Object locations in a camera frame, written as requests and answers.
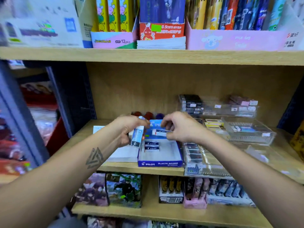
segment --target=blue pen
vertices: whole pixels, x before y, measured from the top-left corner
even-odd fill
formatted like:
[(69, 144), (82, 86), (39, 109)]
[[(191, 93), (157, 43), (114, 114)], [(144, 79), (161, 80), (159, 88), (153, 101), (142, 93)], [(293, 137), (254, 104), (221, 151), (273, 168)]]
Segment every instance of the blue pen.
[(262, 30), (267, 15), (269, 0), (260, 0), (259, 15), (256, 19), (254, 30)]
[(228, 4), (229, 0), (224, 0), (220, 18), (219, 29), (225, 30), (226, 20), (227, 20), (227, 13), (228, 13)]
[(259, 12), (259, 6), (260, 6), (261, 0), (254, 0), (253, 9), (252, 9), (252, 15), (248, 24), (248, 30), (254, 29), (254, 24), (256, 23), (257, 15)]
[(234, 26), (233, 26), (234, 30), (240, 30), (240, 23), (241, 23), (244, 4), (246, 4), (246, 0), (239, 0), (237, 13), (235, 14), (235, 18), (234, 18)]
[(247, 0), (247, 3), (245, 4), (243, 11), (242, 11), (242, 18), (240, 23), (240, 30), (247, 30), (249, 20), (252, 15), (252, 8), (253, 8), (254, 0)]
[(275, 0), (270, 17), (270, 23), (268, 28), (269, 31), (277, 30), (278, 23), (282, 16), (282, 11), (285, 1), (286, 0)]

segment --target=pink display box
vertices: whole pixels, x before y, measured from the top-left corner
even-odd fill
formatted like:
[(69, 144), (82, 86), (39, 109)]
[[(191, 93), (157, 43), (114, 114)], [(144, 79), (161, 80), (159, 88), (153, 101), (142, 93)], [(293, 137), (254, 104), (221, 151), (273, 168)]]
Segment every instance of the pink display box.
[(285, 31), (192, 29), (186, 20), (186, 49), (189, 50), (263, 50), (284, 47)]
[(187, 209), (206, 209), (207, 208), (207, 202), (205, 200), (206, 195), (201, 198), (201, 199), (191, 199), (191, 200), (187, 200), (186, 199), (186, 195), (184, 196), (184, 208)]
[(139, 40), (139, 17), (135, 19), (132, 32), (91, 32), (93, 48), (136, 49)]

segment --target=forearm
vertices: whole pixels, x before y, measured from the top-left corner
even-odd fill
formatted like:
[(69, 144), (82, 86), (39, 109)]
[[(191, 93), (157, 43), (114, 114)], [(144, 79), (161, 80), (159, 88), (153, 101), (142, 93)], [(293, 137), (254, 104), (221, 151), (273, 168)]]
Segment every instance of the forearm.
[(115, 151), (120, 133), (119, 125), (112, 122), (72, 149), (2, 187), (1, 226), (48, 226), (85, 180)]
[(204, 129), (197, 143), (204, 145), (226, 170), (243, 185), (274, 227), (302, 227), (304, 187)]

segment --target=right hand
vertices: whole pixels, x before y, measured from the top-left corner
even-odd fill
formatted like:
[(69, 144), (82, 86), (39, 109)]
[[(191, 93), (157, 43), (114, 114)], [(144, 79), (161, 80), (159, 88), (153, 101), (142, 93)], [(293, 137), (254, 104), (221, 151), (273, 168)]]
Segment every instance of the right hand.
[(172, 130), (167, 133), (168, 140), (176, 140), (181, 142), (197, 143), (198, 139), (204, 132), (204, 127), (186, 112), (173, 112), (166, 115), (161, 123), (161, 127), (166, 130)]

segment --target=red box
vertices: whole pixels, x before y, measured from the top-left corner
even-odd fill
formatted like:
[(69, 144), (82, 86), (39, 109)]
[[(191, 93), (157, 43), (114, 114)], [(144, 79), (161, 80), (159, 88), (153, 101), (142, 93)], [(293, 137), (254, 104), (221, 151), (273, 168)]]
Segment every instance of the red box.
[[(152, 31), (152, 25), (161, 25), (161, 32)], [(141, 40), (178, 38), (184, 36), (185, 23), (139, 23), (139, 37)]]

